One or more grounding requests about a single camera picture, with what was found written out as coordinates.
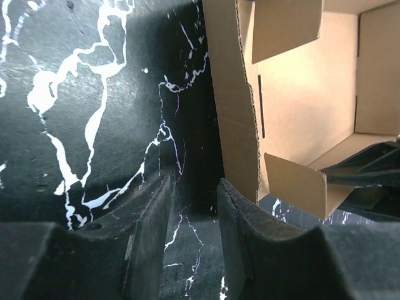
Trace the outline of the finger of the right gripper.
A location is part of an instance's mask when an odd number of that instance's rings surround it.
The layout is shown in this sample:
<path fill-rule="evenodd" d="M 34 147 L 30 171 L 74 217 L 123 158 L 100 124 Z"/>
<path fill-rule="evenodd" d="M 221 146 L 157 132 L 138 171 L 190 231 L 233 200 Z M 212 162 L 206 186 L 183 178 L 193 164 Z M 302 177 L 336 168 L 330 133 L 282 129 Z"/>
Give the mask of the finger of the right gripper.
<path fill-rule="evenodd" d="M 368 146 L 323 169 L 330 184 L 399 187 L 399 142 Z"/>

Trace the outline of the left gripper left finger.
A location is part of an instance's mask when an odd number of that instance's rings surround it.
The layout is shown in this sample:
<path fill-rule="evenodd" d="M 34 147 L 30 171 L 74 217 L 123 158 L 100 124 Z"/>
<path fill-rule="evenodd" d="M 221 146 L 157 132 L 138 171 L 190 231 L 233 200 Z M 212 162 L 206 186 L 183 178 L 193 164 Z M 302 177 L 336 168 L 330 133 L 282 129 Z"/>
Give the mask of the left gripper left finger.
<path fill-rule="evenodd" d="M 2 223 L 1 298 L 157 299 L 170 212 L 165 175 L 76 231 Z"/>

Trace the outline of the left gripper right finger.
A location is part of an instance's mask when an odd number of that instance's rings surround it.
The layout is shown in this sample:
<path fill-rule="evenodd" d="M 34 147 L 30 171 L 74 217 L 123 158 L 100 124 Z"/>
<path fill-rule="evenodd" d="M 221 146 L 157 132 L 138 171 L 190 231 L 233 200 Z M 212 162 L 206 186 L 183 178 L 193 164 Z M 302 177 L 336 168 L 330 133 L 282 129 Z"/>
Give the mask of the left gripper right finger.
<path fill-rule="evenodd" d="M 217 187 L 225 280 L 232 299 L 398 299 L 399 224 L 305 231 Z"/>

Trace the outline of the cardboard box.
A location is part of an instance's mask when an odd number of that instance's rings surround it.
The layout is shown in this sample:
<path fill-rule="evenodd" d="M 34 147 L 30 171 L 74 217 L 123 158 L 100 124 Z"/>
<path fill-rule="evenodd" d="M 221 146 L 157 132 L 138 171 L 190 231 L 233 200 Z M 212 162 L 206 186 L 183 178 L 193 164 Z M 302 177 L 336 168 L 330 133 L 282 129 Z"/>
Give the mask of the cardboard box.
<path fill-rule="evenodd" d="M 323 169 L 399 142 L 398 1 L 204 1 L 226 179 L 321 219 L 399 217 L 399 187 L 330 184 Z"/>

